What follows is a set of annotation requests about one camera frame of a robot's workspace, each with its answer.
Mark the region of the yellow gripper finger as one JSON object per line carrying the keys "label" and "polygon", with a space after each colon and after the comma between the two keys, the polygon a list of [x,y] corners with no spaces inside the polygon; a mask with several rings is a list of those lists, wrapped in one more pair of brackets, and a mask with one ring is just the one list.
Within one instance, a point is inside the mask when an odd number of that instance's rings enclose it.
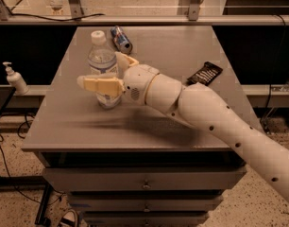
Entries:
{"label": "yellow gripper finger", "polygon": [[124,76],[124,74],[126,73],[126,71],[130,67],[139,64],[139,62],[136,59],[134,59],[131,56],[128,56],[128,55],[126,55],[124,53],[116,52],[115,56],[116,56],[116,59],[117,59],[118,67],[121,70],[121,78]]}
{"label": "yellow gripper finger", "polygon": [[84,90],[118,97],[124,91],[124,82],[113,73],[79,76],[76,83]]}

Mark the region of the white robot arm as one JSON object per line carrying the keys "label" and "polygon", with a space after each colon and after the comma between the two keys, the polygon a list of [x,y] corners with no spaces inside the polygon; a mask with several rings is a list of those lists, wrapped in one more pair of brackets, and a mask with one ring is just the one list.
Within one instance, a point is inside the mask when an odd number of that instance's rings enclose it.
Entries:
{"label": "white robot arm", "polygon": [[289,149],[248,125],[213,89],[184,86],[158,69],[116,54],[124,75],[79,76],[77,84],[107,96],[125,96],[190,128],[207,131],[232,148],[289,202]]}

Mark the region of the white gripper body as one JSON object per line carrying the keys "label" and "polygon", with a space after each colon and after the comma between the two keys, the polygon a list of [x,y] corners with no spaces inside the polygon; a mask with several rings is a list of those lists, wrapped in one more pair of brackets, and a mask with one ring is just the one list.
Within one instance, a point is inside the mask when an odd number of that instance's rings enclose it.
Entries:
{"label": "white gripper body", "polygon": [[134,103],[145,105],[148,86],[160,71],[146,64],[134,65],[124,73],[124,96]]}

